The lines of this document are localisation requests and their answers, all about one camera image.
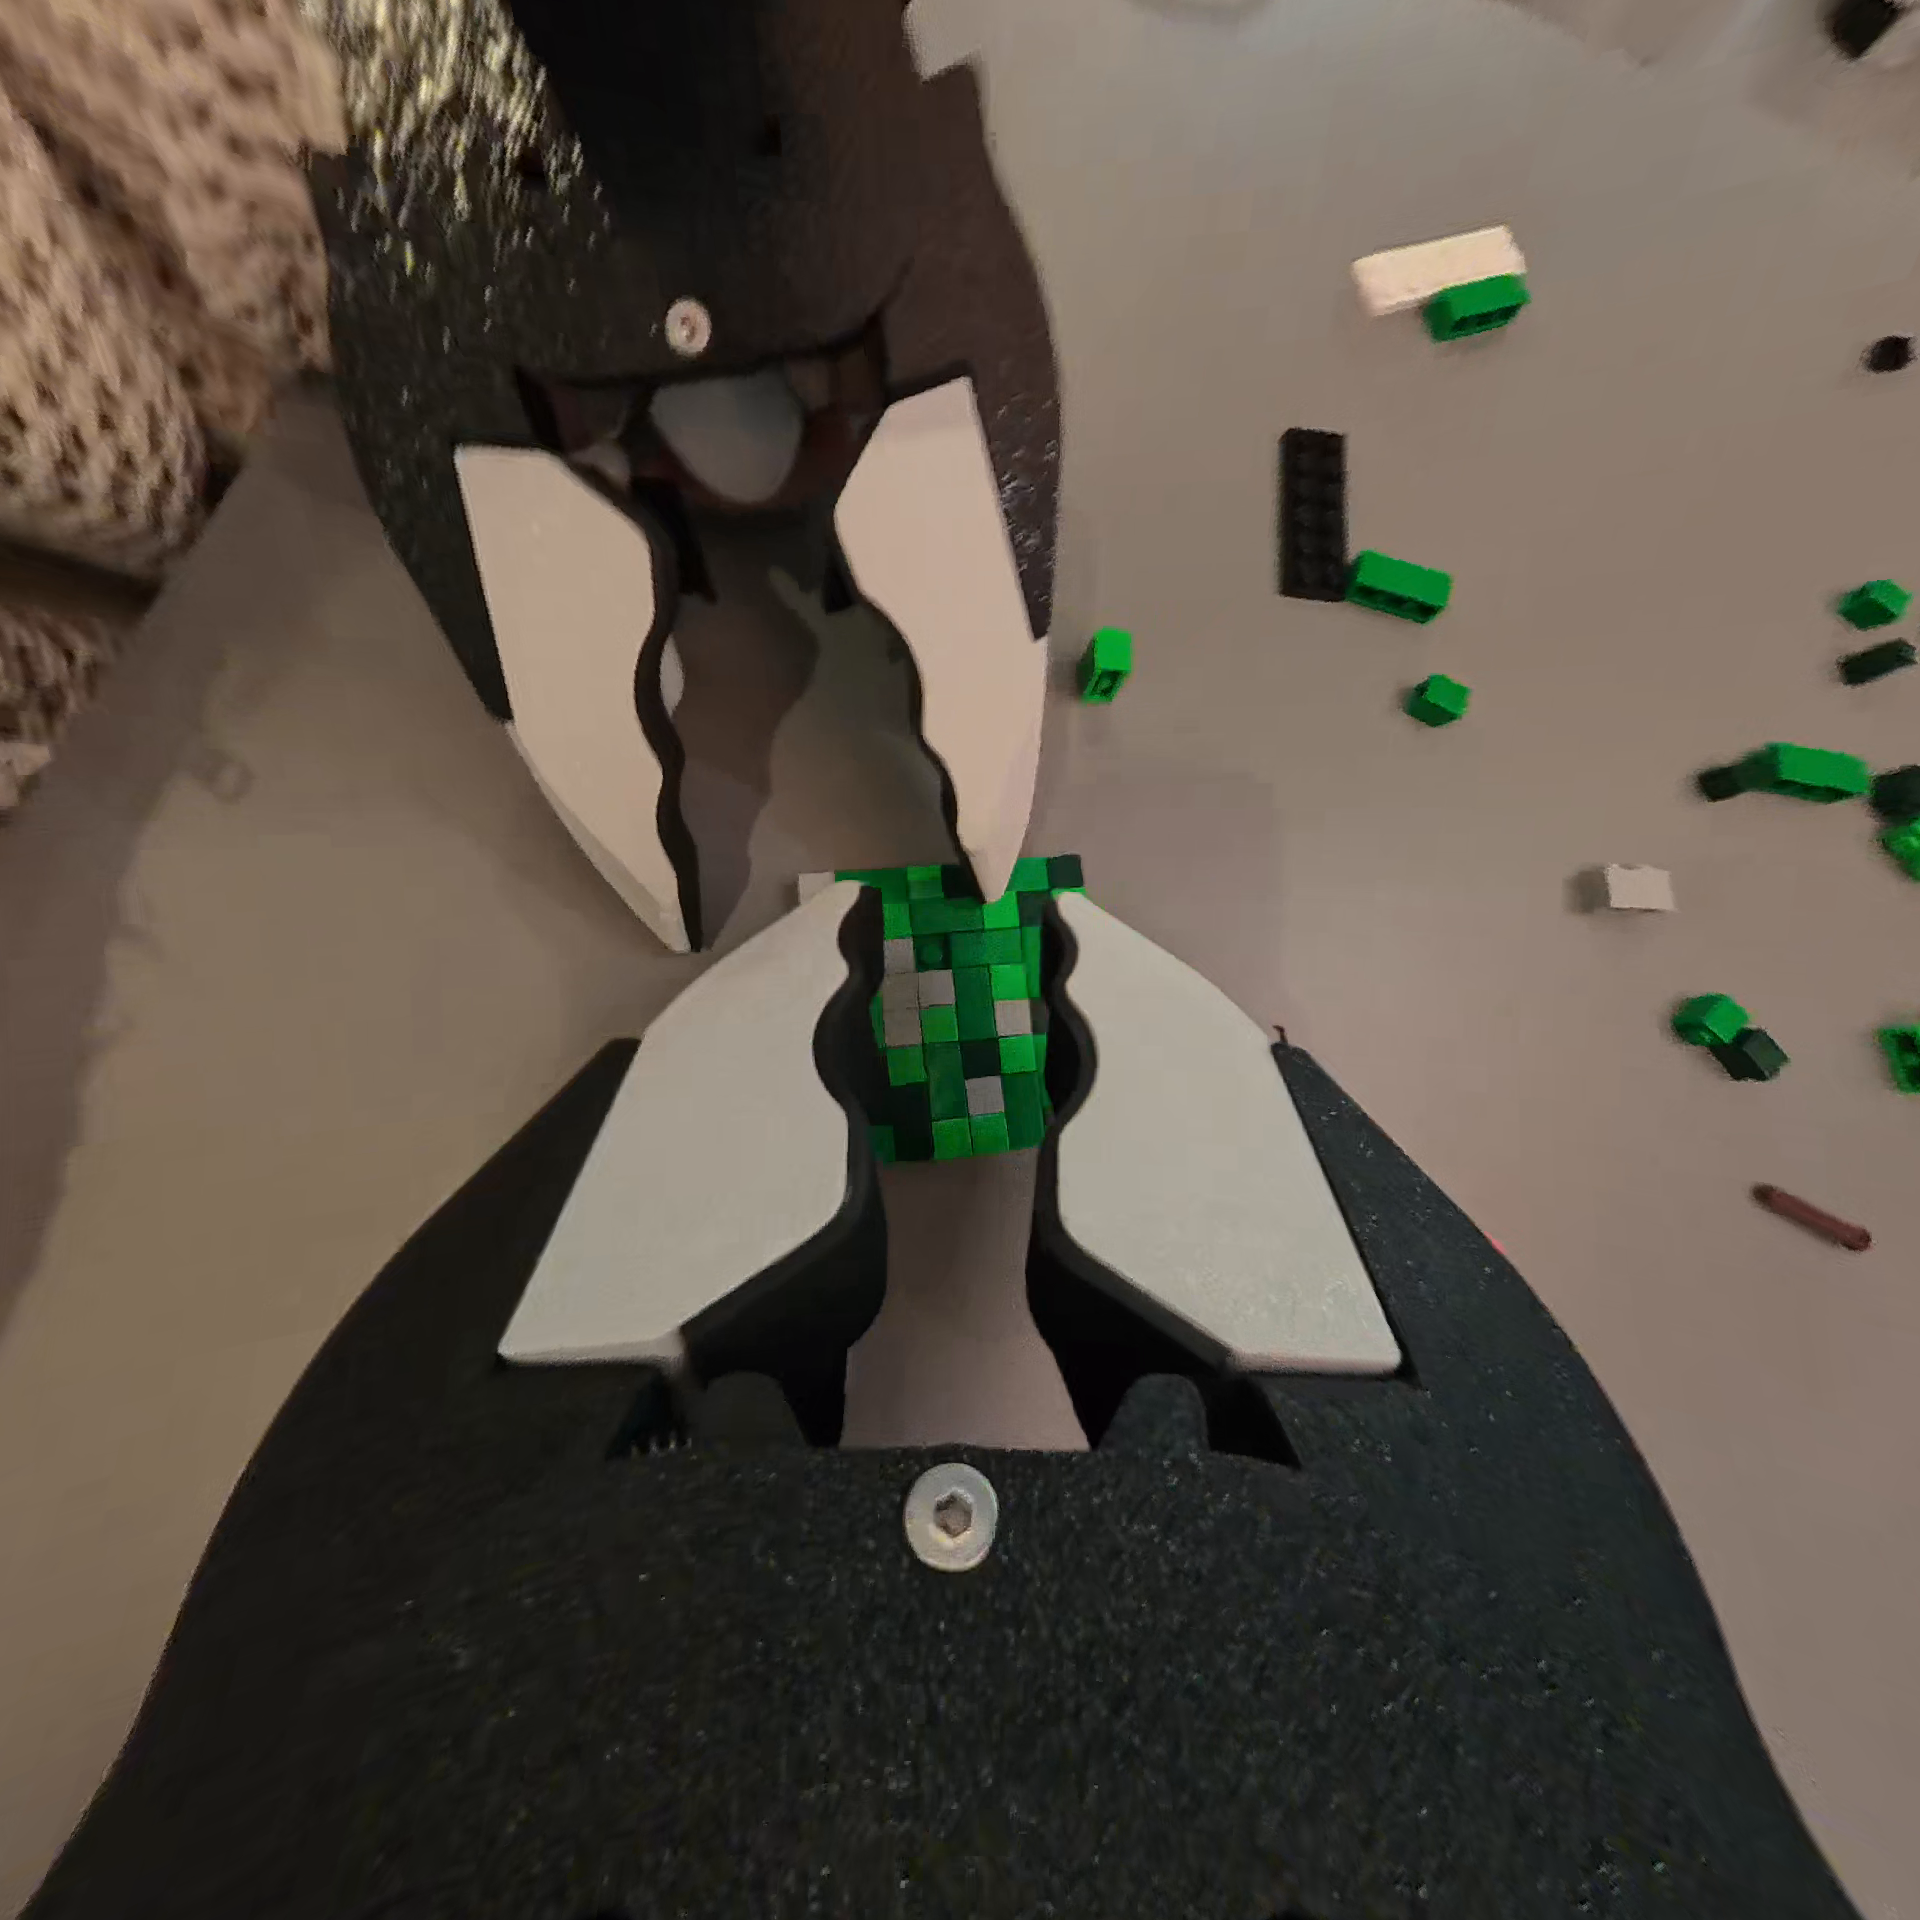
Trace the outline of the black lego plate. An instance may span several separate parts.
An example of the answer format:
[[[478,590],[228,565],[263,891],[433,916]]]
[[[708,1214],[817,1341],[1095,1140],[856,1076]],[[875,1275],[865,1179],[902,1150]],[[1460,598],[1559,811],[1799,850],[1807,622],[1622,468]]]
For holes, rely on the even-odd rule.
[[[1279,442],[1279,589],[1285,596],[1347,596],[1349,444],[1339,433],[1288,427]]]

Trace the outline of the brown lego rod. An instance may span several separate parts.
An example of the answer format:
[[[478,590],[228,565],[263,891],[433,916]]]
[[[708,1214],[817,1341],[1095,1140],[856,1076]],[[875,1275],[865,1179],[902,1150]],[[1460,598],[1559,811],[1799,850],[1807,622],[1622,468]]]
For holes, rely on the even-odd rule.
[[[1863,1224],[1828,1212],[1784,1187],[1756,1183],[1750,1193],[1764,1212],[1787,1220],[1797,1230],[1817,1236],[1824,1243],[1852,1253],[1863,1253],[1873,1247],[1873,1236]]]

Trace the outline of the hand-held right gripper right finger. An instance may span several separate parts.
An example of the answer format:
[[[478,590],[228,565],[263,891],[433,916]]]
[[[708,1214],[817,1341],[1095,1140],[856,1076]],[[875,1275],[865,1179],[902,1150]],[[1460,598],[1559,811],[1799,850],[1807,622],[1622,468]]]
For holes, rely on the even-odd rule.
[[[1047,935],[1055,1123],[1027,1286],[1072,1390],[1103,1390],[1099,1372],[1398,1372],[1401,1343],[1265,1029],[1084,893],[1056,896]]]

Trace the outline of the long green lego brick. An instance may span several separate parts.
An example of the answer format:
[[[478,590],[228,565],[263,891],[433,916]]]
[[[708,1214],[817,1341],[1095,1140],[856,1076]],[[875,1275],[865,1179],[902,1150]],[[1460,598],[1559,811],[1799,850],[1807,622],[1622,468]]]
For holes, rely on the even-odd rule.
[[[1764,743],[1733,762],[1696,774],[1698,791],[1711,803],[1748,793],[1805,803],[1846,803],[1867,797],[1871,785],[1873,774],[1860,756],[1789,741]]]

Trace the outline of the green and dark lego pieces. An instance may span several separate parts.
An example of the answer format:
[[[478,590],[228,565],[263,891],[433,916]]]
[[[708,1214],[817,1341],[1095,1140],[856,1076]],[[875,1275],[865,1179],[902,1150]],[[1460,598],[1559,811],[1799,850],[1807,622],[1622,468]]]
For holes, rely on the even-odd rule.
[[[1704,992],[1678,1002],[1669,1017],[1670,1031],[1688,1047],[1702,1049],[1733,1080],[1772,1084],[1789,1064],[1789,1054],[1747,1008],[1729,994]]]

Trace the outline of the person's left forearm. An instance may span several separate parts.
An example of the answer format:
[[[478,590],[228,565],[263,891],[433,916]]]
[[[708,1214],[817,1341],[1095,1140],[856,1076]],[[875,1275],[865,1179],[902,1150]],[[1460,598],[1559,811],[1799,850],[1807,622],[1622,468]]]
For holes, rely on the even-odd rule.
[[[329,370],[300,4],[2,6],[4,542],[152,583],[277,394]]]

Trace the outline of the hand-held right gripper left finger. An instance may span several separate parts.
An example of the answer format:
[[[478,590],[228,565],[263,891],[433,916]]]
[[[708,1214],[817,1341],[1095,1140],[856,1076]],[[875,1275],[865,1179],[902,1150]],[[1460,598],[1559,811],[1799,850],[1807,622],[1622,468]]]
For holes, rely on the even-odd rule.
[[[879,896],[832,881],[645,1031],[499,1337],[520,1366],[653,1362],[842,1403],[883,1302],[860,1103]]]

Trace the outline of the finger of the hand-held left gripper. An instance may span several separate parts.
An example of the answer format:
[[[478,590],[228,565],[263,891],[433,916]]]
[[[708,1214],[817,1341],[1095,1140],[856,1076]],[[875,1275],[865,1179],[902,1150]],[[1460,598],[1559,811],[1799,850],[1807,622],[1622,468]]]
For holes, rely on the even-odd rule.
[[[834,501],[832,534],[858,596],[904,641],[953,844],[996,898],[1031,815],[1049,657],[1027,618],[973,378],[885,407]]]
[[[460,444],[452,470],[520,760],[628,910],[669,951],[696,951],[698,854],[661,711],[671,551],[552,450]]]

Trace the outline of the beige knitted sleeve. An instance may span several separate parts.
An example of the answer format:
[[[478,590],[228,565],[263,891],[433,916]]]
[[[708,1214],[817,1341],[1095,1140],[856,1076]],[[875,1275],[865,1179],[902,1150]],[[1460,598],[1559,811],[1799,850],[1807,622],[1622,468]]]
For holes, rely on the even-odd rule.
[[[55,764],[152,604],[80,573],[6,571],[2,585],[2,820]]]

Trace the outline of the green pixel lego panel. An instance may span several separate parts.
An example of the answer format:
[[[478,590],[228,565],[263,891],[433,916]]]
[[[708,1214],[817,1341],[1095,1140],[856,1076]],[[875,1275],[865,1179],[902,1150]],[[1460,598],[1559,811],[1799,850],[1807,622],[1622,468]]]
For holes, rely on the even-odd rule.
[[[1043,920],[1051,900],[1086,889],[1082,859],[1023,856],[992,900],[961,865],[803,873],[797,898],[832,881],[881,900],[877,1064],[860,1095],[875,1158],[945,1164],[1041,1146],[1053,1117]]]

